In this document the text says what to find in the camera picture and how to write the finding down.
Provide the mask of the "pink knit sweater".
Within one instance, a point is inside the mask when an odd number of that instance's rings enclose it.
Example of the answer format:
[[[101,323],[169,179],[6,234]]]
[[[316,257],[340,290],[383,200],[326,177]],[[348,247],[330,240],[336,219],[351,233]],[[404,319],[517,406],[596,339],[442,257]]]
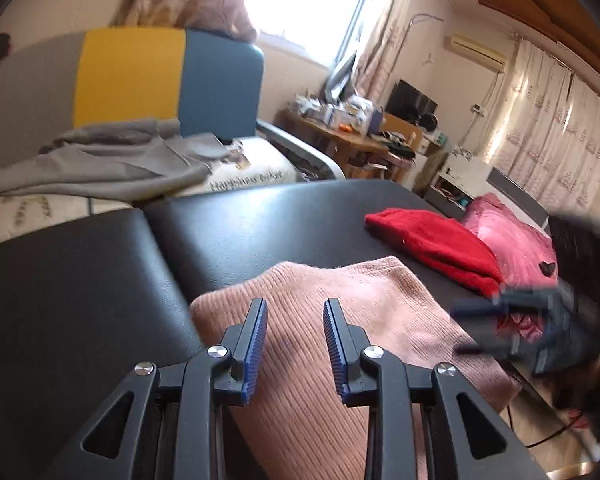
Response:
[[[363,477],[368,414],[345,406],[338,393],[355,374],[325,309],[330,300],[339,302],[346,323],[361,327],[370,344],[403,363],[453,364],[496,412],[519,391],[494,359],[455,354],[468,333],[397,258],[337,269],[282,262],[252,280],[208,292],[190,306],[201,340],[219,342],[230,326],[245,321],[255,299],[268,305],[256,392],[232,416],[266,478]]]

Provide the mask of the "pink bed blanket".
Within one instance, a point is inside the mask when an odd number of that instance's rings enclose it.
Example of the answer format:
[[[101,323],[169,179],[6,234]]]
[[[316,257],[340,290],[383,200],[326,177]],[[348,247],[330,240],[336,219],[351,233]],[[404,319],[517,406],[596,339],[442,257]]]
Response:
[[[550,238],[519,220],[498,196],[488,193],[475,198],[462,225],[494,253],[507,287],[557,285],[557,263]]]

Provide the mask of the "red knit garment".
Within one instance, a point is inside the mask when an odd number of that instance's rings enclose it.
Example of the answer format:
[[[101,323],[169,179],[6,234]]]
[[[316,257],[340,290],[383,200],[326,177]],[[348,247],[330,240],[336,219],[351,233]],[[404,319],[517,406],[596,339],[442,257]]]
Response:
[[[428,210],[388,208],[366,214],[364,221],[373,236],[484,298],[504,284],[492,250],[454,219]]]

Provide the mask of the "white bedside cabinet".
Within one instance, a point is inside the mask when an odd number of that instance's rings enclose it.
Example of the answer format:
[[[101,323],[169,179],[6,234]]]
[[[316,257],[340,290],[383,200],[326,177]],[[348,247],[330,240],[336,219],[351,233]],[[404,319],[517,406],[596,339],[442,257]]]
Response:
[[[492,169],[481,157],[454,148],[431,179],[424,200],[445,217],[462,220],[474,199],[489,192]]]

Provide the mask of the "patterned beige curtain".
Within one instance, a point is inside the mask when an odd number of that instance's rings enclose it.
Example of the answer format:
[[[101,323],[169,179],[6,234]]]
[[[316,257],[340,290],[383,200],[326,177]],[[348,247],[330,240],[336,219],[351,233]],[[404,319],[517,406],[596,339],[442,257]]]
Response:
[[[600,190],[600,96],[521,39],[480,154],[543,208],[585,212]]]

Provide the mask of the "black computer monitor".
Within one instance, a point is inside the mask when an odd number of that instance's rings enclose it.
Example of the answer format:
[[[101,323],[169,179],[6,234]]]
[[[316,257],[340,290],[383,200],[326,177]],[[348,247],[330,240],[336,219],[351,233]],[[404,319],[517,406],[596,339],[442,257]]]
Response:
[[[416,124],[422,115],[434,114],[438,104],[408,82],[400,79],[392,88],[385,112]]]

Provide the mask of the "cluttered wooden desk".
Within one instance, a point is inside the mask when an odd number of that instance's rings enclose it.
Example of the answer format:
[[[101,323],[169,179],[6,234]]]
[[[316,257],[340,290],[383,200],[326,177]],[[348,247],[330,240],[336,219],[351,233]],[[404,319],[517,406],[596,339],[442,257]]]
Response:
[[[402,184],[416,170],[422,132],[387,130],[375,107],[332,105],[298,94],[276,113],[275,125],[330,157],[348,178]]]

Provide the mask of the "grey garment on chair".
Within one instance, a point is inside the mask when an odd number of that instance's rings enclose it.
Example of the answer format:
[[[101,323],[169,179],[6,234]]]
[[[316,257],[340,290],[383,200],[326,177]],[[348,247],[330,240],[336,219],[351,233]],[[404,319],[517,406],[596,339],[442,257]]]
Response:
[[[230,156],[212,133],[181,136],[180,121],[141,119],[68,131],[0,169],[0,196],[60,194],[138,202],[204,183]]]

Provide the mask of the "white printed seat cushion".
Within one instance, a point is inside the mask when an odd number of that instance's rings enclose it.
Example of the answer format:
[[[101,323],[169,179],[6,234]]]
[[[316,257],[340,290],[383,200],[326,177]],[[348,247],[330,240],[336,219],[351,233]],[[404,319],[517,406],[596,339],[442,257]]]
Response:
[[[224,145],[212,133],[124,132],[95,140],[74,130],[0,169],[0,243],[162,196],[294,183],[294,165],[258,136]]]

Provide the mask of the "grey yellow blue chair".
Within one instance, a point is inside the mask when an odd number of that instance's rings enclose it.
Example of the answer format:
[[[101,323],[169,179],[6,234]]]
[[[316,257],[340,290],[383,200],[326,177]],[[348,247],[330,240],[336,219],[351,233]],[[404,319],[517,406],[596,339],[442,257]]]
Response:
[[[334,160],[259,119],[263,72],[259,48],[200,30],[108,27],[31,44],[0,61],[0,168],[76,127],[176,118],[184,134],[260,134],[342,178]]]

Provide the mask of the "white wall air conditioner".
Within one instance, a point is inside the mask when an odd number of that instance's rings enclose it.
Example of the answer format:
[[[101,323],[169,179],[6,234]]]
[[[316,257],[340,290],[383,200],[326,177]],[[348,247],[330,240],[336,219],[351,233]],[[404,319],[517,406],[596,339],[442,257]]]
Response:
[[[469,61],[492,70],[494,73],[505,73],[508,58],[498,50],[460,34],[445,37],[445,47],[467,58]]]

